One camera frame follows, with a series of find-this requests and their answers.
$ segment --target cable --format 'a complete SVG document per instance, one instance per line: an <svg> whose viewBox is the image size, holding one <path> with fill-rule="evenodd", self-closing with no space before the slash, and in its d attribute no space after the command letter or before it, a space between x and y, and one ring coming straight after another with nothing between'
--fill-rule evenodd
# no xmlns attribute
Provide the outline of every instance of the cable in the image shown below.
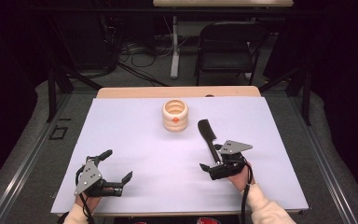
<svg viewBox="0 0 358 224"><path fill-rule="evenodd" d="M169 43L170 43L170 40L171 40L171 43L172 43L172 39L171 39L171 36L168 35L168 41L167 41L167 44L164 48L162 48L163 50L161 52L158 53L158 57L165 57L165 56L168 56L171 54L171 51L172 51L172 44L171 44L171 47L169 48L170 51L168 51L167 53L165 54L162 54L165 50L168 49L168 46L169 46Z"/></svg>
<svg viewBox="0 0 358 224"><path fill-rule="evenodd" d="M94 218L92 217L92 213L91 213L89 207L87 206L87 200L85 200L84 197L83 197L83 193L80 193L79 196L80 196L81 202L83 203L83 213L87 217L88 223L89 224L95 224L94 223Z"/></svg>
<svg viewBox="0 0 358 224"><path fill-rule="evenodd" d="M152 65L152 64L156 61L156 54L155 54L154 52L151 52L151 53L152 53L152 57L153 57L153 60L152 60L151 63L146 64L146 65L137 65L137 64L135 64L135 63L133 62L133 58L134 58L133 56L138 55L138 54L143 54L143 53L133 53L133 54L132 54L132 57L131 57L131 64L132 64L133 66L135 66L135 67L148 67L148 66Z"/></svg>
<svg viewBox="0 0 358 224"><path fill-rule="evenodd" d="M167 27L167 29L168 29L168 31L169 31L169 36L172 36L172 31L171 31L171 29L170 29L170 26L169 26L168 23L167 23L166 18L163 17L163 19L164 19L165 25L166 25L166 27ZM168 44L167 44L167 46L166 46L165 48L163 48L163 51L162 51L162 52L155 52L154 50L147 49L148 52L151 52L151 53L153 54L153 56L154 56L154 59L153 59L153 61L152 61L150 64L147 64L147 65L137 65L137 64L135 64L135 63L133 62L133 57L131 57L131 64L134 65L134 66L136 66L136 67L147 67L147 66L152 65L152 64L156 61L156 57L164 57L164 56L168 56L168 55L171 54L172 49L173 49L173 41L171 41L171 42L172 42L172 43L171 43L170 50L169 50L167 53L165 53L165 54L162 54L162 53L163 53L165 50L167 50ZM132 49L130 49L130 48L128 48L128 46L126 46L126 51L127 51L127 52L131 52L131 50L132 50ZM129 54L127 54L128 57L127 57L126 60L121 60L121 59L120 59L120 60L123 61L123 62L126 62L126 61L130 58L130 56L133 56L133 55L136 55L136 54L140 54L140 53L133 53L133 54L130 54L130 53L129 53Z"/></svg>
<svg viewBox="0 0 358 224"><path fill-rule="evenodd" d="M121 67L122 69L126 70L127 72L129 72L130 74L133 74L135 75L136 77L139 77L141 79L144 79L146 81L149 81L153 86L154 86L154 83L157 83L161 86L164 86L164 87L170 87L170 85L167 85L163 82L160 82L158 80L156 80L153 75L149 74L149 73L146 73L145 71L142 71L142 70L139 70L139 69L136 69L136 68L132 68L132 67L129 67L127 66L126 64L124 63L119 63L118 64L119 67Z"/></svg>
<svg viewBox="0 0 358 224"><path fill-rule="evenodd" d="M128 54L127 54L127 58L126 58L125 60L122 60L122 59L120 58L120 56L123 55L124 52L120 52L120 53L118 54L118 59L124 63L124 62L126 62L126 61L130 58L130 56L131 56L131 51L130 51L130 48L128 47L127 44L123 44L123 45L125 46L125 52L128 53Z"/></svg>
<svg viewBox="0 0 358 224"><path fill-rule="evenodd" d="M253 180L253 171L252 167L249 165L249 163L245 163L245 165L249 168L249 174L248 174L248 181L245 186L243 196L242 196L242 203L241 203L241 224L245 224L245 205L246 205L246 199L248 198L249 188L251 187L252 180Z"/></svg>

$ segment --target white paper sheet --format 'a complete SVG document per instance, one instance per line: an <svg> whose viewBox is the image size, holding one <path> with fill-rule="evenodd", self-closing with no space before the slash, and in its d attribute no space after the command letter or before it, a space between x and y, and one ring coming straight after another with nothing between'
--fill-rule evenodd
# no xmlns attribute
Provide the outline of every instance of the white paper sheet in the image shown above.
<svg viewBox="0 0 358 224"><path fill-rule="evenodd" d="M200 163L214 166L197 123L207 119L217 137L252 145L242 152L255 180L284 209L308 209L293 166L263 97L181 98L189 123L179 133L162 124L162 105L171 99L94 99L51 213L65 213L74 202L76 171L87 156L112 149L99 164L103 178L118 182L133 171L122 197L105 197L95 213L220 213L241 210L241 196L226 179L212 181Z"/></svg>

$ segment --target black handle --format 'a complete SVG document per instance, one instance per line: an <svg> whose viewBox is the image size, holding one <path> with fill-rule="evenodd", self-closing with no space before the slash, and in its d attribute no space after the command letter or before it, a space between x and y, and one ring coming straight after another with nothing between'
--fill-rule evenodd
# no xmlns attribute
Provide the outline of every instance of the black handle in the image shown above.
<svg viewBox="0 0 358 224"><path fill-rule="evenodd" d="M211 150L212 156L214 161L217 164L220 164L220 158L217 155L216 149L213 145L213 140L216 139L216 136L214 135L214 132L211 128L211 125L209 124L209 120L202 119L199 121L199 130L202 135L202 137L205 139L206 143L208 144L208 148Z"/></svg>

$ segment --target wooden table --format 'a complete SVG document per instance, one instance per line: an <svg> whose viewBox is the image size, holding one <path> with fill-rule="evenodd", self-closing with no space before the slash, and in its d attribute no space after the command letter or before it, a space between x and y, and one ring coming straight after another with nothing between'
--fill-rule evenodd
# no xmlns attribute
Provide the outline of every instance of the wooden table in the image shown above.
<svg viewBox="0 0 358 224"><path fill-rule="evenodd" d="M102 88L97 98L261 96L255 86Z"/></svg>

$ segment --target desk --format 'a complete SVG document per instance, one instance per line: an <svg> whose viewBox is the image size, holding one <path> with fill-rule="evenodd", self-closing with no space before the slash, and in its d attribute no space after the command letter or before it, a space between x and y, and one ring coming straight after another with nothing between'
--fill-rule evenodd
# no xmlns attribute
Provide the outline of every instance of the desk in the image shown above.
<svg viewBox="0 0 358 224"><path fill-rule="evenodd" d="M291 7L293 0L154 0L155 7ZM171 78L178 78L179 48L178 48L178 20L173 16L173 56Z"/></svg>
<svg viewBox="0 0 358 224"><path fill-rule="evenodd" d="M188 126L179 133L168 132L162 125L161 107L173 97L180 97L189 107ZM75 173L86 157L112 148L113 155L99 165L103 178L115 182L130 171L133 178L122 197L103 199L95 210L97 215L239 214L241 196L231 183L212 181L200 169L200 163L213 166L197 128L200 119L211 122L216 144L230 139L254 146L244 156L259 167L256 180L271 199L287 210L308 209L269 107L256 87L152 87L99 91L51 213L70 209Z"/></svg>

